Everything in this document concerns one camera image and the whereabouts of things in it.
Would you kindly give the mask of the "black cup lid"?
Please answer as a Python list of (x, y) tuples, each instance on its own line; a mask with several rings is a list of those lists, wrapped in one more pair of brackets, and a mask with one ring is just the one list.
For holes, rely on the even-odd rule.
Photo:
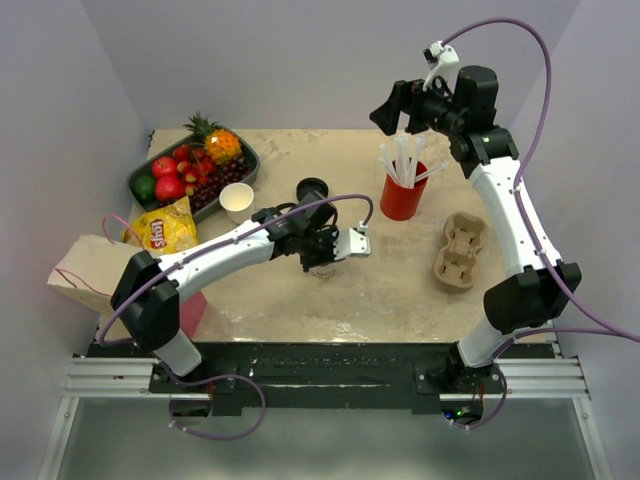
[(320, 178), (307, 177), (297, 184), (296, 198), (298, 201), (301, 201), (309, 193), (315, 193), (321, 197), (327, 197), (329, 195), (329, 187)]

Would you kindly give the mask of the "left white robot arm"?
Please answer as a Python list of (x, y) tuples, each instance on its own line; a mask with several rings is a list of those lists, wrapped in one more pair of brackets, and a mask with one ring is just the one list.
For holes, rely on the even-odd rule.
[(124, 324), (133, 344), (158, 358), (185, 392), (207, 380), (204, 357), (180, 326), (180, 306), (242, 269), (297, 255), (305, 272), (347, 258), (351, 229), (333, 222), (337, 209), (307, 197), (286, 211), (263, 208), (228, 233), (186, 251), (130, 258), (111, 297), (111, 322)]

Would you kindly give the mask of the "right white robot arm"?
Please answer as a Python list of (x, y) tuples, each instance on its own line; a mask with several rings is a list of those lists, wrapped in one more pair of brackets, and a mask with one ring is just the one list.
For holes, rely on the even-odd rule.
[(481, 380), (499, 346), (516, 333), (532, 331), (556, 319), (568, 304), (557, 282), (576, 290), (582, 274), (565, 262), (547, 239), (523, 182), (511, 133), (496, 124), (496, 73), (482, 66), (459, 70), (456, 85), (443, 78), (433, 86), (423, 80), (399, 80), (389, 98), (369, 116), (385, 135), (396, 132), (407, 114), (410, 134), (428, 129), (450, 142), (452, 157), (482, 199), (495, 227), (506, 267), (505, 279), (485, 292), (484, 317), (461, 339), (445, 369), (448, 386), (469, 392)]

